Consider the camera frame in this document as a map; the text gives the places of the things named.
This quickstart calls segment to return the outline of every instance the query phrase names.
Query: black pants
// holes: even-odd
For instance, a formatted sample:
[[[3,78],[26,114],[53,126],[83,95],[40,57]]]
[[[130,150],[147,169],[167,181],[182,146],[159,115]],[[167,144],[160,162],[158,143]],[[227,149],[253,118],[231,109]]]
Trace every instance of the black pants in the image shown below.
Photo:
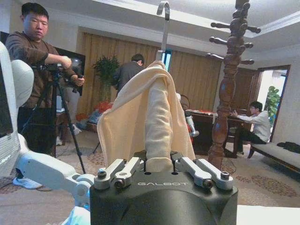
[[[236,130],[234,139],[234,149],[238,152],[243,152],[243,141],[248,141],[253,144],[266,144],[266,142],[251,131],[244,127],[240,127]]]
[[[24,124],[32,114],[32,108],[20,107],[18,112],[18,132],[21,133]],[[54,116],[51,108],[38,108],[22,134],[27,141],[28,148],[34,152],[50,154],[56,142]],[[17,169],[17,177],[23,175]]]

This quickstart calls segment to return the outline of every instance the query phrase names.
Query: metal clamp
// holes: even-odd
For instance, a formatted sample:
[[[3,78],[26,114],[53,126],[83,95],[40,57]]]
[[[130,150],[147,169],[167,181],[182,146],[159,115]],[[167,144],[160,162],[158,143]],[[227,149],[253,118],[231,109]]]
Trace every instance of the metal clamp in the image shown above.
[[[231,190],[233,188],[233,178],[228,172],[221,172],[205,159],[196,160],[196,165],[212,175],[212,180],[218,188],[223,190]]]
[[[125,167],[115,174],[114,186],[116,189],[122,189],[132,183],[132,175],[140,170],[140,158],[132,157]]]
[[[182,157],[175,161],[175,168],[181,172],[188,172],[194,178],[194,183],[205,189],[211,189],[213,183],[211,181],[211,174],[200,169],[188,157]]]
[[[116,159],[108,168],[99,169],[97,176],[94,178],[94,187],[98,190],[104,190],[110,187],[116,172],[125,167],[123,159]]]

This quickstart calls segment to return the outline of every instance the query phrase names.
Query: towel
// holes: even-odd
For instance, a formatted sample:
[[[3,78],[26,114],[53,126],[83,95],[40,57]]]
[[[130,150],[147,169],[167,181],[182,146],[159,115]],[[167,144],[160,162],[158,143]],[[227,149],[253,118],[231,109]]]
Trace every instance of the towel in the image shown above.
[[[105,166],[146,150],[146,170],[171,171],[171,151],[195,159],[183,109],[171,75],[154,61],[119,92],[97,124]]]

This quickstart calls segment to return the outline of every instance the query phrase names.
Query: beige curtain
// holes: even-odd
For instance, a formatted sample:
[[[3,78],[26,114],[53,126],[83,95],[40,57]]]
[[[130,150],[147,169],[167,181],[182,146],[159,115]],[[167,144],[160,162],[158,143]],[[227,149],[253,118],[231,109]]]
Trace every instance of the beige curtain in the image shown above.
[[[143,45],[135,42],[123,41],[110,37],[83,34],[84,54],[85,54],[85,84],[82,90],[82,97],[78,102],[77,114],[85,113],[90,115],[94,111],[94,107],[99,103],[100,97],[100,80],[95,75],[92,66],[103,55],[112,57],[116,55],[120,64],[128,62],[131,57],[140,53],[145,58],[144,67],[147,67],[155,60],[158,47],[151,45]],[[112,87],[111,101],[115,99],[116,90]]]
[[[203,56],[172,51],[170,74],[176,91],[188,97],[190,108],[213,109],[221,62]]]

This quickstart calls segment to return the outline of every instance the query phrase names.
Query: brown sweater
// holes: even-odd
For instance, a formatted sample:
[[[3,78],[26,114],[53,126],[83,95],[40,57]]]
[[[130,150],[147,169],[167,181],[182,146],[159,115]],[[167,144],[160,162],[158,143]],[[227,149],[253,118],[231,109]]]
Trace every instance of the brown sweater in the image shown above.
[[[6,48],[8,49],[11,60],[22,60],[29,66],[43,65],[48,54],[58,55],[56,49],[45,41],[35,42],[26,34],[15,32],[8,36],[6,40]],[[32,93],[23,107],[33,108],[40,98],[43,90],[48,82],[52,81],[52,75],[48,71],[33,69],[34,83]],[[67,77],[70,78],[75,72],[71,69],[66,71]],[[46,101],[43,100],[40,108],[51,108],[52,87],[46,95]]]

